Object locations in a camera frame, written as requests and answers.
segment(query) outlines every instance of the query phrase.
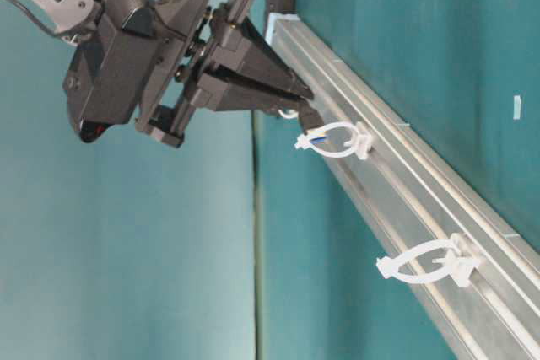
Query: aluminum rail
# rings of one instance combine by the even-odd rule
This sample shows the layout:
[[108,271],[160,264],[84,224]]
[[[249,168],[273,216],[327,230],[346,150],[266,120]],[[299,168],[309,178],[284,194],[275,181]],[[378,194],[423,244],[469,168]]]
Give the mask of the aluminum rail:
[[[449,277],[412,286],[454,353],[540,359],[540,256],[304,23],[278,20],[272,47],[311,86],[326,123],[362,121],[375,134],[367,161],[327,164],[390,256],[460,233],[483,257],[468,288]],[[430,259],[408,270],[433,271]]]

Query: black motor housing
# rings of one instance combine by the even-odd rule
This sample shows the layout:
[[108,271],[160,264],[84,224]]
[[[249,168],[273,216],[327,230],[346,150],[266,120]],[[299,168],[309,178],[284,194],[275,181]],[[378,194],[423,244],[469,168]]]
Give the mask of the black motor housing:
[[158,59],[149,0],[107,0],[92,37],[81,43],[64,80],[74,131],[95,141],[130,121]]

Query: teal wall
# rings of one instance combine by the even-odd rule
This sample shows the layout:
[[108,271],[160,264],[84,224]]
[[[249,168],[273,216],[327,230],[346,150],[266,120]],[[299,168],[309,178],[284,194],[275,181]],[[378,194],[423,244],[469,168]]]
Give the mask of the teal wall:
[[[537,0],[298,0],[298,8],[540,250]],[[453,358],[408,288],[377,273],[383,249],[322,160],[292,149],[298,126],[256,123],[263,358]]]
[[540,250],[537,0],[299,0],[299,10]]
[[132,126],[84,146],[73,50],[0,14],[0,357],[254,358],[249,115],[197,113],[178,151]]

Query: white plastic clip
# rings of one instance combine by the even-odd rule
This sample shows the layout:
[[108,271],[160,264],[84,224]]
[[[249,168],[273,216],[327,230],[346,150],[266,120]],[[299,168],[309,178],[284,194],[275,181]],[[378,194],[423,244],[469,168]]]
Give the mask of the white plastic clip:
[[296,120],[298,118],[298,111],[294,110],[279,110],[279,115],[285,120]]
[[[377,259],[377,267],[384,278],[394,277],[408,284],[428,284],[450,276],[458,287],[468,287],[471,274],[474,269],[480,266],[481,259],[475,256],[465,256],[460,249],[460,246],[462,247],[464,243],[465,240],[462,235],[452,234],[450,239],[437,239],[420,244],[401,253],[395,259],[388,256]],[[399,272],[399,269],[409,261],[439,249],[447,249],[444,258],[433,260],[434,263],[443,265],[440,269],[416,276]]]
[[[350,140],[346,141],[343,146],[348,149],[342,152],[328,152],[324,149],[317,147],[313,142],[316,139],[323,139],[327,137],[327,132],[336,130],[338,128],[346,128],[353,133]],[[373,141],[375,137],[367,129],[364,123],[358,122],[356,126],[350,122],[333,122],[320,128],[312,130],[309,134],[301,134],[298,137],[298,142],[294,145],[296,149],[313,149],[315,152],[327,158],[339,159],[347,158],[348,156],[356,153],[359,159],[366,160],[369,152],[373,147]]]

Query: blue wire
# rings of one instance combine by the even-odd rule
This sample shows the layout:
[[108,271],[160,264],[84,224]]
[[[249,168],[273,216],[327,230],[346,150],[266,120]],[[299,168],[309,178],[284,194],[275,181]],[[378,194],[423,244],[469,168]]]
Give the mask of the blue wire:
[[311,140],[311,143],[313,145],[318,145],[319,143],[323,143],[327,140],[327,137],[320,137],[320,138],[315,138],[315,139],[312,139]]

